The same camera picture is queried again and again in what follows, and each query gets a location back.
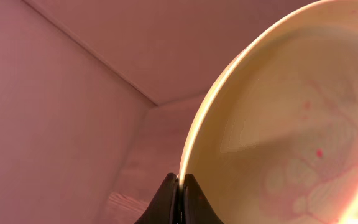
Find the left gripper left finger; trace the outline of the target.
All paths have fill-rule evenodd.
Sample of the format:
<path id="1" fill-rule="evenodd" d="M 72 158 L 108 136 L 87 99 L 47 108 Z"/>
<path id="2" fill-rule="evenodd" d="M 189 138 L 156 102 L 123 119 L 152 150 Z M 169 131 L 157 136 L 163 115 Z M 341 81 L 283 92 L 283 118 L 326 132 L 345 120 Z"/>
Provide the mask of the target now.
<path id="1" fill-rule="evenodd" d="M 135 224 L 172 224 L 175 221 L 175 205 L 178 178 L 169 173 L 164 178 L 153 199 Z"/>

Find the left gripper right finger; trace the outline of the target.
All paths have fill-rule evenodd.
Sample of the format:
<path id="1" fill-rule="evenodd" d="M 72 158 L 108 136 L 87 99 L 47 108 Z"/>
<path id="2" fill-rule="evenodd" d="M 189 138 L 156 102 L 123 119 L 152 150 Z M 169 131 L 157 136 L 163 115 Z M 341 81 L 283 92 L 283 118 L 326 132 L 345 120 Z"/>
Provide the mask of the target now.
<path id="1" fill-rule="evenodd" d="M 193 174 L 185 176 L 182 207 L 185 224 L 223 224 Z"/>

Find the yellow-green plate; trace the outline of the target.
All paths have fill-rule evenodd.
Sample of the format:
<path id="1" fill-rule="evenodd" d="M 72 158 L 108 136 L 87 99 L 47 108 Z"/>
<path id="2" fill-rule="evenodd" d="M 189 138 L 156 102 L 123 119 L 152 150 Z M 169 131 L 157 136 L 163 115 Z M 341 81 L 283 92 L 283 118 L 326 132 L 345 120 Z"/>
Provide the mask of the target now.
<path id="1" fill-rule="evenodd" d="M 358 0 L 283 17 L 220 74 L 188 133 L 193 175 L 224 223 L 358 223 Z"/>

